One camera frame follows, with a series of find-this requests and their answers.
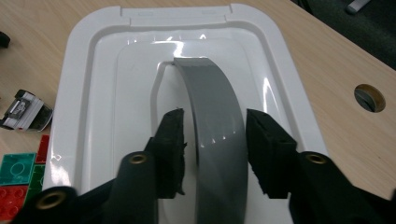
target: gray metal piece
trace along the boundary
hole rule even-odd
[[[186,83],[197,146],[197,224],[242,224],[248,194],[245,125],[229,80],[207,58],[175,58]]]

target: wooden table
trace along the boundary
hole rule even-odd
[[[269,15],[290,49],[327,149],[349,180],[390,198],[396,188],[396,72],[289,0],[240,0]],[[199,7],[226,0],[3,0],[0,31],[11,44],[0,49],[0,111],[18,89],[33,92],[54,107],[67,38],[91,12],[109,6]],[[354,90],[370,84],[386,107],[371,113],[358,105]],[[0,130],[0,156],[37,151],[42,133]]]

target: gray curved object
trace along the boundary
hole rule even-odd
[[[248,194],[245,125],[227,77],[207,58],[175,58],[186,83],[197,146],[197,224],[242,224]]]

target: red lego brick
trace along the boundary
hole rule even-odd
[[[0,187],[0,220],[12,220],[23,206],[27,186]]]
[[[40,146],[35,156],[36,164],[45,164],[47,160],[47,152],[49,150],[50,136],[47,134],[41,135]]]

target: white tray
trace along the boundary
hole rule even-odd
[[[186,196],[160,200],[160,223],[193,223],[195,139],[191,106],[174,57],[207,57],[230,80],[244,119],[269,113],[298,150],[327,154],[281,33],[261,11],[227,7],[107,7],[69,37],[49,142],[44,189],[78,193],[113,178],[121,158],[143,150],[164,113],[184,108]],[[246,223],[291,223],[287,200],[262,195],[249,168]]]

